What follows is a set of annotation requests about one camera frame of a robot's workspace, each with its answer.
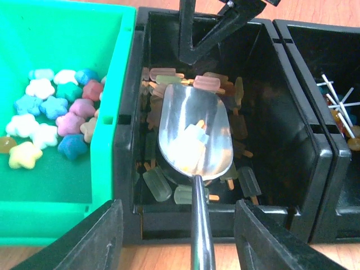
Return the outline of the metal scoop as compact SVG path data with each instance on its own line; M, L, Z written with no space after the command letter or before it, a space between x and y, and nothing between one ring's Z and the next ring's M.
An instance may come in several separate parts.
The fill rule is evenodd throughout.
M181 83L166 87L158 144L166 162L191 182L191 268L215 269L206 182L233 162L227 110L215 93Z

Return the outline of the green candy bin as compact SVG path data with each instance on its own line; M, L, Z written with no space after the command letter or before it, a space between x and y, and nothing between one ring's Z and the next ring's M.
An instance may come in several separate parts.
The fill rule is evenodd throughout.
M46 246L113 198L134 7L1 2L1 245Z

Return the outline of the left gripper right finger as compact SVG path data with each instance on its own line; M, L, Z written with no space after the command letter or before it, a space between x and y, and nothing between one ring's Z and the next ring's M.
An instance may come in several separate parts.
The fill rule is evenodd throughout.
M344 269L245 200L236 203L234 236L241 269Z

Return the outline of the black popsicle candy bin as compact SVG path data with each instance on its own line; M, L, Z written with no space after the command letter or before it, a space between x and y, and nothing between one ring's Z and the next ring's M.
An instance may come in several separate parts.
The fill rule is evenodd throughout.
M177 11L138 10L113 142L124 245L189 243L195 174L214 241L234 241L245 199L307 242L332 151L273 22L187 57L180 29Z

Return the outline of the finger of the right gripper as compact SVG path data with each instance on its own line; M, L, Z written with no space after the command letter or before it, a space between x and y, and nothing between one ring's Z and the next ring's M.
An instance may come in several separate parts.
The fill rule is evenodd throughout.
M207 54L217 43L221 42L248 21L259 15L266 7L264 1L232 1L230 7L216 25L206 34L205 37L193 49L193 63L196 63L203 55Z
M179 2L179 60L193 65L198 57L192 42L192 30L195 14L195 0L180 0Z

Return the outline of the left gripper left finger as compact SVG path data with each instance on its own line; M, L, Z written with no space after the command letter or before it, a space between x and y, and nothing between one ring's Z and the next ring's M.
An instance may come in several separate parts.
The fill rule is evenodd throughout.
M123 230L122 201L109 200L16 268L118 269Z

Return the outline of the black lollipop candy bin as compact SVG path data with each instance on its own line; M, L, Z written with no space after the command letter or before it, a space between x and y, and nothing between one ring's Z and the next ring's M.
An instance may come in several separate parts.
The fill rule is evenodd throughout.
M348 103L359 101L359 28L275 20L297 79L333 151L310 242L359 241L359 152L351 151L322 96L323 76Z

